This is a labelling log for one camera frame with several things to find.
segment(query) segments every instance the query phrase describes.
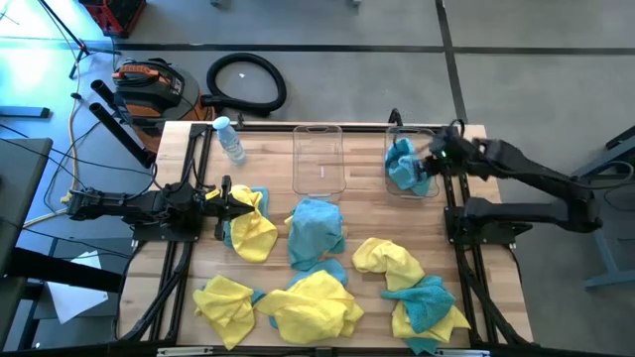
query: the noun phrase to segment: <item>water bottle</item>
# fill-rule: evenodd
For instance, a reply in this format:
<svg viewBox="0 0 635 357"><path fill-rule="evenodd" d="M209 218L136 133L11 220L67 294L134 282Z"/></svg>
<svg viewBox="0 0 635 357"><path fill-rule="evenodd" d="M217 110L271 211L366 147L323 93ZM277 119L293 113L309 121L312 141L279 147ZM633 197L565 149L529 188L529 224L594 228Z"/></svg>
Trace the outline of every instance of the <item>water bottle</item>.
<svg viewBox="0 0 635 357"><path fill-rule="evenodd" d="M238 134L236 134L234 128L229 125L229 118L224 116L218 117L211 122L211 126L216 130L218 142L220 142L220 146L225 150L225 154L227 154L231 164L235 166L245 165L247 162L245 151L242 149L242 145L240 145Z"/></svg>

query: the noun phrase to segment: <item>coiled hose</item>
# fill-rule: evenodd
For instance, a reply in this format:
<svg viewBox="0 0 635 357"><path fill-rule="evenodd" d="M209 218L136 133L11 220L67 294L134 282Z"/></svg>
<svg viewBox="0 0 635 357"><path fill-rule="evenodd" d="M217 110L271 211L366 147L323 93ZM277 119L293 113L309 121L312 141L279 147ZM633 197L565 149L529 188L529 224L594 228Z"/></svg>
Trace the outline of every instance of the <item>coiled hose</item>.
<svg viewBox="0 0 635 357"><path fill-rule="evenodd" d="M271 74L276 82L276 87L278 87L278 97L275 100L268 103L248 102L246 100L232 98L218 88L216 85L216 76L220 70L225 68L227 65L242 61L254 63ZM231 54L214 62L207 71L207 87L211 92L211 96L204 96L202 98L202 101L205 103L203 105L213 105L217 108L238 109L258 116L268 116L272 111L282 107L283 104L285 104L285 100L287 100L287 85L285 84L285 79L282 77L278 69L275 68L268 60L263 59L260 56L246 53Z"/></svg>

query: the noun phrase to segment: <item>concrete floor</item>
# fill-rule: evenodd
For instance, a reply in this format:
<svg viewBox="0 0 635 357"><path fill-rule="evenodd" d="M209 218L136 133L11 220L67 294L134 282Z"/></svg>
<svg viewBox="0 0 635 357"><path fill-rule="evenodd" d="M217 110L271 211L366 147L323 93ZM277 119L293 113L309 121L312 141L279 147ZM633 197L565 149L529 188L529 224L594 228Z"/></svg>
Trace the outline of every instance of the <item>concrete floor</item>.
<svg viewBox="0 0 635 357"><path fill-rule="evenodd" d="M463 47L635 47L631 21L635 3L628 0L445 0L453 44ZM50 4L82 38L107 41L74 2ZM276 45L399 45L443 44L434 0L364 0L357 10L344 0L233 0L216 10L206 0L187 7L170 0L149 1L131 38L132 44L276 44ZM13 1L0 36L53 38L60 36L41 10ZM221 52L125 52L123 58L161 57L190 71L204 85L209 65ZM289 87L285 106L272 119L289 121L384 122L398 107L407 122L446 123L454 107L443 54L267 52L261 56L278 67ZM490 137L505 139L531 159L570 173L596 157L603 144L633 125L635 57L457 55L457 71L469 123L484 124ZM86 102L98 101L88 86L109 78L112 57L94 55L82 62L81 90ZM68 145L68 94L75 81L67 79L68 51L4 49L0 53L3 105L44 105L49 120L2 119L30 136ZM234 65L218 82L228 94L245 99L275 95L273 82L258 68ZM82 134L95 119L82 106L75 133ZM0 129L3 138L13 134ZM79 155L107 165L141 167L105 131L98 128L80 146ZM42 194L55 169L49 165L34 200L30 217L46 213ZM80 178L107 190L136 191L147 178L86 165ZM541 192L514 181L501 180L504 201L548 201ZM64 194L68 176L61 175L52 198ZM622 205L632 206L624 194ZM635 268L635 243L630 238L632 213L602 206L607 237L621 267ZM129 239L117 219L69 222L59 218L37 229L65 236ZM20 245L46 252L49 240L23 234ZM518 239L517 255L532 330L548 347L635 355L635 284L587 291L583 282L602 274L603 265L590 235L572 234L537 225ZM106 317L81 317L59 326L43 323L37 341L53 347L107 340ZM20 321L16 320L19 332ZM6 348L12 348L11 341Z"/></svg>

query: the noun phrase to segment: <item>wooden tabletop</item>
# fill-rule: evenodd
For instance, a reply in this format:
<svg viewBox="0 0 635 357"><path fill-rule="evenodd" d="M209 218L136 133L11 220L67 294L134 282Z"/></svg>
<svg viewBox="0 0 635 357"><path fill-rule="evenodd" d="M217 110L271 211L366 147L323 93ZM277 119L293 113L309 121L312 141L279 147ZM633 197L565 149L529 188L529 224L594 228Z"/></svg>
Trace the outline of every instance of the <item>wooden tabletop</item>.
<svg viewBox="0 0 635 357"><path fill-rule="evenodd" d="M164 131L157 165L160 184L180 180L190 123L169 122ZM466 137L485 137L485 128L469 125ZM463 301L452 247L445 238L443 208L445 191L438 178L441 193L434 198L409 200L396 198L386 191L383 177L385 134L344 134L346 190L336 203L344 217L347 232L346 251L333 255L348 271L346 289L364 309L352 337L324 340L317 345L347 347L405 347L402 339L394 338L391 330L393 300L379 296L386 289L383 274L361 274L351 262L352 254L369 237L390 239L406 248L419 260L426 274L441 276L444 285L456 297L456 306L463 311ZM221 345L216 332L201 317L194 317L191 294L209 279L222 275L249 288L265 292L283 290L295 274L287 256L289 229L284 220L298 204L300 197L292 190L292 133L240 133L247 154L242 168L232 166L217 140L212 141L205 183L219 184L223 175L231 175L234 184L269 188L270 220L278 227L279 237L265 263L252 264L213 238L214 219L205 222L200 239L194 245L183 318L179 334L182 345ZM196 157L201 149L196 147ZM495 179L482 181L469 178L471 194L499 202ZM457 203L461 204L460 193ZM157 294L163 267L166 243L147 244L130 265L121 299L120 335L129 331ZM492 299L518 333L532 340L523 292L511 254L500 246L482 246L487 283ZM475 301L478 331L483 339L485 326L478 299ZM162 336L172 315L172 298L166 304ZM256 313L256 326L239 345L289 346L278 331L269 325L267 316ZM467 347L467 332L457 329L446 347Z"/></svg>

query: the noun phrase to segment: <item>transparent bin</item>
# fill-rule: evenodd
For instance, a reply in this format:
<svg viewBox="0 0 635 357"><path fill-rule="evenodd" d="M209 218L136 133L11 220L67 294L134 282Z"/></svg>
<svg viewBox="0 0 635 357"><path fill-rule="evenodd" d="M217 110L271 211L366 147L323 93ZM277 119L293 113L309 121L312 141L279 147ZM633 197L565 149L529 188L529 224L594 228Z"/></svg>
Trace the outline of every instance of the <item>transparent bin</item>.
<svg viewBox="0 0 635 357"><path fill-rule="evenodd" d="M298 126L293 134L294 191L311 198L337 199L346 189L341 128Z"/></svg>
<svg viewBox="0 0 635 357"><path fill-rule="evenodd" d="M423 199L435 197L439 194L440 188L437 183L437 176L430 178L430 186L428 192L424 195L417 195L411 189L400 189L397 184L388 175L386 169L386 155L390 148L400 139L409 139L415 149L415 153L411 154L411 158L414 160L422 160L426 156L430 155L428 145L432 140L435 133L430 129L418 128L418 127L390 127L386 130L385 144L384 144L384 156L382 158L382 170L384 171L384 181L386 183L386 190L395 196L402 198Z"/></svg>

